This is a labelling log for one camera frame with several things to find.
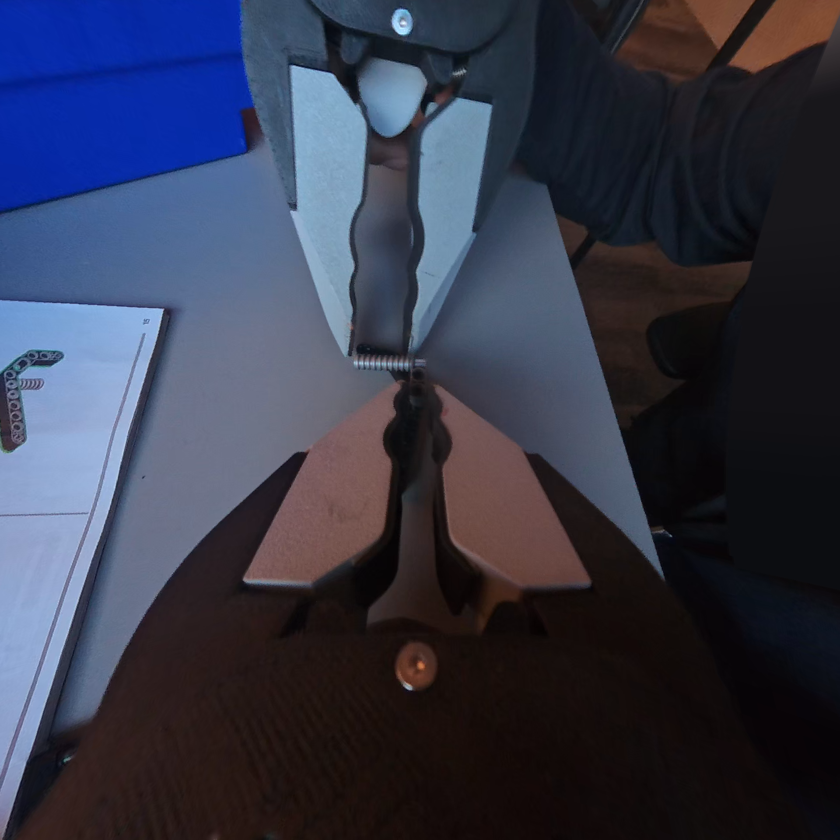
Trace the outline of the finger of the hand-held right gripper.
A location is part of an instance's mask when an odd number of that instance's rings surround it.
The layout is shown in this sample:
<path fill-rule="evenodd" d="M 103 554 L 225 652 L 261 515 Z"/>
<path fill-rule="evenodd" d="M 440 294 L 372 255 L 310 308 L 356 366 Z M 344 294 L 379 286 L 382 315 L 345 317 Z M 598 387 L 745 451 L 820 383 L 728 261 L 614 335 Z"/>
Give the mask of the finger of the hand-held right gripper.
<path fill-rule="evenodd" d="M 414 208 L 415 301 L 410 354 L 418 354 L 472 246 L 487 151 L 491 105 L 451 98 L 427 117 L 419 134 Z"/>
<path fill-rule="evenodd" d="M 341 353 L 354 347 L 354 223 L 364 202 L 368 125 L 338 78 L 290 68 L 297 189 L 291 218 Z"/>

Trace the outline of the person's right forearm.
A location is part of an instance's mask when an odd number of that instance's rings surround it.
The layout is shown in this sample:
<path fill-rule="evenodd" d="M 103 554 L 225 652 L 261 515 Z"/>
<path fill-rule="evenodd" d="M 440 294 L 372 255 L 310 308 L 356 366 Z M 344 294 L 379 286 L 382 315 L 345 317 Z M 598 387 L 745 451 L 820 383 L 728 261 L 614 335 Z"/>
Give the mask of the person's right forearm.
<path fill-rule="evenodd" d="M 519 159 L 555 212 L 683 267 L 751 261 L 826 43 L 675 84 L 597 45 L 540 54 Z"/>

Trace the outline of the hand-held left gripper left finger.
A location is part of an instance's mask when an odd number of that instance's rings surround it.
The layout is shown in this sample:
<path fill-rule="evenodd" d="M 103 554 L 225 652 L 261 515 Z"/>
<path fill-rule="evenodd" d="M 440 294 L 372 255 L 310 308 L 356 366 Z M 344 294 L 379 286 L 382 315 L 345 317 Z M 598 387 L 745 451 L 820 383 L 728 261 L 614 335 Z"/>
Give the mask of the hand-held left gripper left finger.
<path fill-rule="evenodd" d="M 321 437 L 244 575 L 248 587 L 370 608 L 393 582 L 401 493 L 389 449 L 400 384 Z"/>

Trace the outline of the grey lego spring piece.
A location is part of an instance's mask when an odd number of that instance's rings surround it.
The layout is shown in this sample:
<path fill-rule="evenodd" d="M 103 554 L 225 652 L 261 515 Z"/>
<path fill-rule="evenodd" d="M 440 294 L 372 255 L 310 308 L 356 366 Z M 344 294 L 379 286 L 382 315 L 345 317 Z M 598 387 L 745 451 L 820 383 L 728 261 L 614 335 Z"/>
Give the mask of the grey lego spring piece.
<path fill-rule="evenodd" d="M 388 372 L 394 375 L 410 375 L 414 371 L 426 369 L 424 359 L 410 354 L 394 353 L 356 353 L 352 357 L 353 367 L 357 371 Z"/>

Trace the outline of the lego instruction booklet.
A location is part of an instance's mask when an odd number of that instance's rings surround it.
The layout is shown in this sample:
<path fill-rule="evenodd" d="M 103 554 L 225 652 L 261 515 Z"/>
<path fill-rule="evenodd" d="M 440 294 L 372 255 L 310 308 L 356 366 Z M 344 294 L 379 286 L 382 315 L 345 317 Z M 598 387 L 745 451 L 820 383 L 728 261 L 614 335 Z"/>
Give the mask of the lego instruction booklet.
<path fill-rule="evenodd" d="M 160 308 L 2 301 L 2 834 L 51 726 L 167 322 Z"/>

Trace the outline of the blue box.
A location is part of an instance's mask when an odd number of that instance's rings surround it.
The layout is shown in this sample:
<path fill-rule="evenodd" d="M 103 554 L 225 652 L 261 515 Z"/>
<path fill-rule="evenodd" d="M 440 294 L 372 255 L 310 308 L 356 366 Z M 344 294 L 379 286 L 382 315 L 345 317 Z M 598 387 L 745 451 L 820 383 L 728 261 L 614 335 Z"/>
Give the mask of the blue box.
<path fill-rule="evenodd" d="M 244 154 L 239 6 L 2 1 L 2 211 Z"/>

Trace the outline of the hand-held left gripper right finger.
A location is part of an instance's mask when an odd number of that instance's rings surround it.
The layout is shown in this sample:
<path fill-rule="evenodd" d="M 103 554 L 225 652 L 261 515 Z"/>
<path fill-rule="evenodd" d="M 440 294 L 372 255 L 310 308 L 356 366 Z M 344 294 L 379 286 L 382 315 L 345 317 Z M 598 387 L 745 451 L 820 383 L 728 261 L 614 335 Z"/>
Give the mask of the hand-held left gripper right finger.
<path fill-rule="evenodd" d="M 591 589 L 524 450 L 442 386 L 429 396 L 435 569 L 449 612 L 483 627 L 501 603 Z"/>

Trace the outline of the person's legs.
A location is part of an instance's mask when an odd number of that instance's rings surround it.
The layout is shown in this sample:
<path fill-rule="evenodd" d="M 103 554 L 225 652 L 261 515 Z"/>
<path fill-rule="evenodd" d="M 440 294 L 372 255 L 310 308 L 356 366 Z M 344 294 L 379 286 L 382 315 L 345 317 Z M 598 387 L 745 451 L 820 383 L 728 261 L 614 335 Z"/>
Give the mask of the person's legs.
<path fill-rule="evenodd" d="M 687 382 L 623 431 L 647 519 L 668 531 L 665 578 L 707 640 L 748 733 L 817 838 L 838 838 L 838 593 L 736 568 L 724 538 L 686 538 L 722 497 L 727 400 Z"/>

